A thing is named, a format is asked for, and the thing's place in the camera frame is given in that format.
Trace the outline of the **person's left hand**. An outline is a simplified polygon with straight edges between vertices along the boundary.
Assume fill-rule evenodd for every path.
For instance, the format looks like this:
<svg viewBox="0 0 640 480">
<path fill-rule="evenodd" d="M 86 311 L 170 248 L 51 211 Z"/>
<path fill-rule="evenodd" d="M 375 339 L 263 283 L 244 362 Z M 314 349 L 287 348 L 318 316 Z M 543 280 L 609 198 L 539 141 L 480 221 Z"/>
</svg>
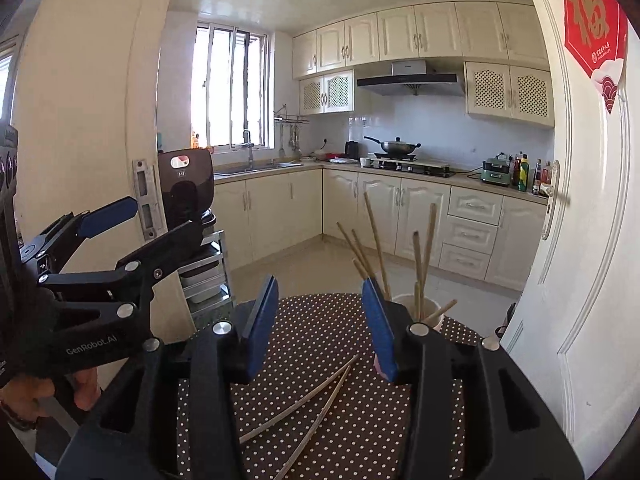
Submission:
<svg viewBox="0 0 640 480">
<path fill-rule="evenodd" d="M 73 374 L 74 402 L 83 411 L 89 411 L 101 395 L 96 368 Z M 18 375 L 1 388 L 1 406 L 24 422 L 36 422 L 48 417 L 40 400 L 54 396 L 55 386 L 50 378 Z"/>
</svg>

